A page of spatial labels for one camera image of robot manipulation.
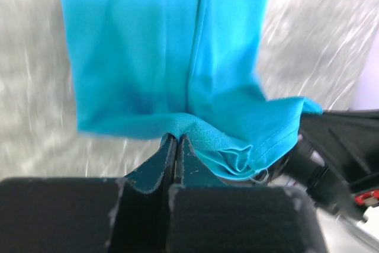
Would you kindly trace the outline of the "teal t-shirt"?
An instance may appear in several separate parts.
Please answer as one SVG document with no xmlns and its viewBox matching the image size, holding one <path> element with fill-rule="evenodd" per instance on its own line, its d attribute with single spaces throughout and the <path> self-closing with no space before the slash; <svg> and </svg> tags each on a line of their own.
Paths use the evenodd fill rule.
<svg viewBox="0 0 379 253">
<path fill-rule="evenodd" d="M 304 97 L 268 100 L 255 71 L 267 0 L 61 0 L 78 129 L 187 136 L 217 176 L 245 180 L 298 140 Z"/>
</svg>

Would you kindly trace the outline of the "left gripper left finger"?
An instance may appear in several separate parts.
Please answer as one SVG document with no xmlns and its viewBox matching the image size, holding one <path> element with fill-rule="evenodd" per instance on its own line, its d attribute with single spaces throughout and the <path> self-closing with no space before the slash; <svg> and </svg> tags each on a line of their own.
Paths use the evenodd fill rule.
<svg viewBox="0 0 379 253">
<path fill-rule="evenodd" d="M 161 252 L 177 141 L 120 178 L 1 181 L 2 252 Z"/>
</svg>

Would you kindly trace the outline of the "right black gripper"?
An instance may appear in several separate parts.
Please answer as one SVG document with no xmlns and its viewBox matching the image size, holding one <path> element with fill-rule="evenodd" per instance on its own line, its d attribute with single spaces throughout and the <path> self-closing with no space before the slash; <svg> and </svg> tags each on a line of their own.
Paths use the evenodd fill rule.
<svg viewBox="0 0 379 253">
<path fill-rule="evenodd" d="M 304 114 L 300 132 L 295 147 L 269 167 L 269 179 L 286 175 L 317 207 L 366 222 L 368 199 L 378 190 L 378 111 Z"/>
</svg>

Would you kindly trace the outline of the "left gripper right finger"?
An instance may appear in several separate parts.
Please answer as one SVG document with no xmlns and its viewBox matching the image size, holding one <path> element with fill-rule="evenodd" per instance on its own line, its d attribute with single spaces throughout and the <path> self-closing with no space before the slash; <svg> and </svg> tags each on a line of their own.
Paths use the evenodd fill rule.
<svg viewBox="0 0 379 253">
<path fill-rule="evenodd" d="M 326 252 L 313 203 L 292 187 L 226 185 L 182 137 L 168 191 L 168 252 Z"/>
</svg>

